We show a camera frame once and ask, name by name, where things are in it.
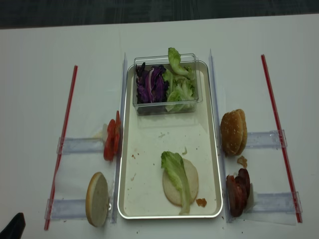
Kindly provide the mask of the orange crumb on tray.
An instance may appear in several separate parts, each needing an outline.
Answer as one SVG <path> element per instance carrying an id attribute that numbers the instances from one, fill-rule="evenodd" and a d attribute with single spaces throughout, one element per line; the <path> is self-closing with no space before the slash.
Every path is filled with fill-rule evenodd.
<path id="1" fill-rule="evenodd" d="M 206 205 L 207 205 L 207 201 L 206 201 L 205 198 L 198 198 L 198 199 L 196 199 L 196 203 L 197 203 L 197 205 L 198 205 L 199 207 L 203 207 L 203 208 L 205 208 Z"/>

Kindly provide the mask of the stacked meat patty slices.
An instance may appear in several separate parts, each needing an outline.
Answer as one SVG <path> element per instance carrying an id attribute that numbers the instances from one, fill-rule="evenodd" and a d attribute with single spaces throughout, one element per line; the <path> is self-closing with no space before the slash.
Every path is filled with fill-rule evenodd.
<path id="1" fill-rule="evenodd" d="M 230 214 L 239 217 L 247 206 L 250 196 L 250 177 L 247 169 L 241 168 L 238 175 L 226 177 L 226 188 L 229 198 Z"/>

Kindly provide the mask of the white bun half left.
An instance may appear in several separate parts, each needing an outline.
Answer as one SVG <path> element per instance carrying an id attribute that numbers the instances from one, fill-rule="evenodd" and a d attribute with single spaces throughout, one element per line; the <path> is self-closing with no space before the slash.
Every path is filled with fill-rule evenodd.
<path id="1" fill-rule="evenodd" d="M 85 212 L 89 224 L 102 227 L 107 217 L 108 207 L 107 180 L 101 172 L 96 172 L 90 180 L 85 200 Z"/>

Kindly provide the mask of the left lower clear divider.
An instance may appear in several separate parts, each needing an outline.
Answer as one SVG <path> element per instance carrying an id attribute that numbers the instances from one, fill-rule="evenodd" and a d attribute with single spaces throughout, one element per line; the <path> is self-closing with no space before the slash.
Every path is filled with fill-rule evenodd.
<path id="1" fill-rule="evenodd" d="M 85 199 L 48 199 L 44 218 L 46 220 L 85 220 L 85 205 Z"/>

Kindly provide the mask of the left red strip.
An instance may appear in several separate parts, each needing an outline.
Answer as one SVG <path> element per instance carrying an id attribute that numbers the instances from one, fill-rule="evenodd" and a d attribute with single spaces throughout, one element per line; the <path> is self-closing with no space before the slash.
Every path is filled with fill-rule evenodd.
<path id="1" fill-rule="evenodd" d="M 65 136 L 66 136 L 70 108 L 71 108 L 73 92 L 74 92 L 74 87 L 75 87 L 75 82 L 76 82 L 76 77 L 77 77 L 77 71 L 78 71 L 78 66 L 75 65 L 74 70 L 73 70 L 73 75 L 72 75 L 72 81 L 71 81 L 71 86 L 70 86 L 70 91 L 69 91 L 69 96 L 68 96 L 68 102 L 67 102 L 67 107 L 66 107 L 66 112 L 65 112 L 65 117 L 64 117 L 62 133 L 61 133 L 61 137 L 59 138 L 59 143 L 58 143 L 58 147 L 57 147 L 57 159 L 56 159 L 55 170 L 54 170 L 54 174 L 53 174 L 50 197 L 48 199 L 47 207 L 46 207 L 45 224 L 44 224 L 45 231 L 49 230 L 50 216 L 51 216 L 51 212 L 52 212 L 52 204 L 53 204 L 54 196 L 55 196 L 55 178 L 56 178 L 56 174 L 57 174 L 57 171 L 59 169 L 59 165 L 60 165 L 60 161 L 61 161 L 61 150 L 63 149 L 63 144 L 64 144 L 64 140 L 65 140 Z"/>

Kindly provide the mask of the tomato slices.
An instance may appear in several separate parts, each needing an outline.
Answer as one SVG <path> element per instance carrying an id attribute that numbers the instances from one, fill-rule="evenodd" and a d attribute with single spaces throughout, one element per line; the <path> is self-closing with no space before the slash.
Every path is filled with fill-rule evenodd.
<path id="1" fill-rule="evenodd" d="M 116 118 L 111 119 L 107 126 L 107 139 L 104 147 L 104 159 L 106 161 L 112 161 L 114 155 L 117 154 L 119 149 L 119 140 L 120 140 L 120 128 L 121 128 L 121 119 L 119 111 L 116 112 Z"/>

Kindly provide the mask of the green lettuce in box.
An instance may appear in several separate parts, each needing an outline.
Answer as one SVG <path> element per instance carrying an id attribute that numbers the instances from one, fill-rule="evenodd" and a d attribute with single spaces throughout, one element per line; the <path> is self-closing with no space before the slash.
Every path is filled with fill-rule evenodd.
<path id="1" fill-rule="evenodd" d="M 181 55 L 170 47 L 168 49 L 168 61 L 171 70 L 166 69 L 163 74 L 165 81 L 168 81 L 169 87 L 166 92 L 167 102 L 165 109 L 167 112 L 187 111 L 194 107 L 194 104 L 185 104 L 185 101 L 195 99 L 195 71 L 190 65 L 181 65 Z"/>

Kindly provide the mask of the black object bottom left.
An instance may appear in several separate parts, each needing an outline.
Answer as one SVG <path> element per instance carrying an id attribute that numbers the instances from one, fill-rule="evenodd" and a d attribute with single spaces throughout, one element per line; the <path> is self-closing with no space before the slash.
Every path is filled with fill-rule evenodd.
<path id="1" fill-rule="evenodd" d="M 1 231 L 0 239 L 21 239 L 25 226 L 24 214 L 17 213 Z"/>

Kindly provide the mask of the right lower clear divider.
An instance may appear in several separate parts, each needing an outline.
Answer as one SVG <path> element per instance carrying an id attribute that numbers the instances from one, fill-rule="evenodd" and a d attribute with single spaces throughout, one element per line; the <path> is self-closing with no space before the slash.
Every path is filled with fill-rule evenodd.
<path id="1" fill-rule="evenodd" d="M 247 203 L 252 213 L 297 213 L 303 212 L 298 192 L 257 193 Z"/>

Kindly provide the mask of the red strip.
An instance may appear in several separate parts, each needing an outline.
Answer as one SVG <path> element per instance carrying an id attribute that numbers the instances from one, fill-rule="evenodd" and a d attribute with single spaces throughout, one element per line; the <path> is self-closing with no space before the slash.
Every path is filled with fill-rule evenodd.
<path id="1" fill-rule="evenodd" d="M 266 79 L 266 83 L 267 83 L 267 87 L 268 87 L 268 91 L 269 91 L 269 96 L 270 96 L 270 100 L 271 100 L 271 105 L 272 105 L 272 109 L 273 109 L 273 113 L 274 113 L 274 118 L 275 118 L 277 130 L 279 132 L 280 143 L 282 145 L 282 154 L 283 154 L 284 163 L 285 163 L 285 167 L 286 167 L 290 191 L 292 193 L 294 207 L 296 210 L 297 222 L 302 223 L 303 218 L 302 218 L 301 206 L 298 202 L 298 197 L 296 195 L 297 191 L 295 188 L 293 175 L 292 175 L 292 171 L 291 171 L 291 167 L 290 167 L 289 157 L 288 157 L 288 153 L 287 153 L 287 147 L 284 146 L 284 130 L 282 129 L 279 114 L 277 111 L 276 100 L 275 100 L 275 96 L 274 96 L 274 92 L 273 92 L 273 88 L 272 88 L 272 84 L 271 84 L 269 70 L 268 70 L 268 66 L 267 66 L 267 62 L 266 62 L 266 57 L 264 54 L 261 55 L 261 61 L 262 61 L 263 69 L 264 69 L 265 79 Z"/>
<path id="2" fill-rule="evenodd" d="M 45 231 L 49 230 L 50 216 L 51 216 L 51 212 L 52 212 L 52 204 L 53 204 L 54 196 L 55 196 L 55 178 L 56 178 L 56 174 L 57 174 L 57 171 L 59 169 L 59 165 L 60 165 L 60 161 L 61 161 L 61 150 L 63 149 L 63 144 L 64 144 L 64 140 L 65 140 L 65 136 L 66 136 L 70 108 L 71 108 L 73 92 L 74 92 L 74 87 L 75 87 L 75 82 L 76 82 L 76 77 L 77 77 L 77 71 L 78 71 L 78 66 L 75 65 L 74 70 L 73 70 L 73 75 L 72 75 L 72 81 L 71 81 L 71 86 L 70 86 L 70 91 L 69 91 L 69 96 L 68 96 L 68 102 L 67 102 L 67 107 L 66 107 L 66 112 L 65 112 L 65 117 L 64 117 L 62 133 L 61 133 L 61 137 L 59 138 L 59 143 L 58 143 L 58 147 L 57 147 L 57 159 L 56 159 L 55 170 L 54 170 L 54 174 L 53 174 L 50 197 L 48 199 L 47 207 L 46 207 L 45 224 L 44 224 Z"/>

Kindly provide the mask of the sesame bun rear half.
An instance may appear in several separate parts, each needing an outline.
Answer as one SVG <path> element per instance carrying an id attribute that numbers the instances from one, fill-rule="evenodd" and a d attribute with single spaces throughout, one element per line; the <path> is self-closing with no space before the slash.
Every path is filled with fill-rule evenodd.
<path id="1" fill-rule="evenodd" d="M 243 124 L 243 137 L 242 137 L 242 141 L 239 147 L 239 150 L 237 151 L 236 155 L 240 155 L 243 150 L 245 149 L 246 143 L 247 143 L 247 125 L 246 125 L 246 118 L 245 118 L 245 113 L 242 109 L 237 109 L 236 110 L 241 117 L 242 120 L 242 124 Z"/>

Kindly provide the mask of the right red strip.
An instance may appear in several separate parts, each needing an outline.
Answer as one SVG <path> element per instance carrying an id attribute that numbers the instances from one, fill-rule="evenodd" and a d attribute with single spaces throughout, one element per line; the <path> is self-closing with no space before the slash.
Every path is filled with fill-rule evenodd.
<path id="1" fill-rule="evenodd" d="M 297 191 L 295 188 L 293 175 L 292 175 L 292 171 L 291 171 L 291 167 L 290 167 L 289 157 L 288 157 L 288 153 L 287 153 L 287 147 L 284 146 L 284 130 L 282 129 L 279 114 L 277 111 L 276 100 L 275 100 L 275 96 L 274 96 L 274 92 L 273 92 L 273 88 L 272 88 L 272 84 L 271 84 L 269 70 L 268 70 L 268 66 L 267 66 L 267 62 L 266 62 L 266 57 L 264 54 L 261 55 L 261 61 L 262 61 L 263 69 L 264 69 L 265 79 L 266 79 L 266 83 L 267 83 L 267 87 L 268 87 L 268 91 L 269 91 L 269 96 L 270 96 L 270 100 L 271 100 L 271 105 L 272 105 L 272 109 L 273 109 L 273 113 L 274 113 L 274 118 L 275 118 L 277 130 L 279 132 L 280 143 L 282 145 L 282 154 L 283 154 L 284 163 L 285 163 L 285 167 L 286 167 L 290 191 L 292 193 L 294 207 L 296 210 L 297 222 L 302 223 L 303 218 L 302 218 L 301 206 L 298 202 L 298 197 L 296 195 Z"/>

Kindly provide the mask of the clear plastic salad box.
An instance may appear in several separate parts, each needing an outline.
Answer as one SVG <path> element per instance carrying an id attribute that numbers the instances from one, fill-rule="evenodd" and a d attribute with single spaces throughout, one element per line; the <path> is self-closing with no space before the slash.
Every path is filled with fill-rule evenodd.
<path id="1" fill-rule="evenodd" d="M 132 100 L 140 116 L 195 111 L 202 100 L 197 57 L 169 48 L 165 56 L 136 58 Z"/>

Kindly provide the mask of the sesame bun half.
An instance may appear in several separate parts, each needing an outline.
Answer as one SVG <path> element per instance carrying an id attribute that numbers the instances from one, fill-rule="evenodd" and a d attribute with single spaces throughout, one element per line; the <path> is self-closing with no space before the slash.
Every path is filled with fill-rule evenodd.
<path id="1" fill-rule="evenodd" d="M 220 124 L 222 147 L 228 155 L 235 155 L 243 140 L 243 122 L 238 111 L 226 113 Z"/>
<path id="2" fill-rule="evenodd" d="M 240 155 L 243 150 L 245 149 L 246 143 L 247 143 L 247 125 L 246 125 L 246 118 L 245 118 L 245 113 L 242 109 L 237 109 L 236 110 L 241 117 L 242 120 L 242 124 L 243 124 L 243 137 L 242 137 L 242 141 L 239 147 L 239 150 L 237 151 L 236 155 Z"/>

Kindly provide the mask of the lettuce leaf on bun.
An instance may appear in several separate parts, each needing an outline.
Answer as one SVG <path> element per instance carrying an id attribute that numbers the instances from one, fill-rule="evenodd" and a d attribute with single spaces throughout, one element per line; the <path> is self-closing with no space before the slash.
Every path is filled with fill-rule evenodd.
<path id="1" fill-rule="evenodd" d="M 180 194 L 181 210 L 179 214 L 189 214 L 191 194 L 183 158 L 179 153 L 164 151 L 161 154 L 161 168 L 168 174 L 171 183 Z"/>

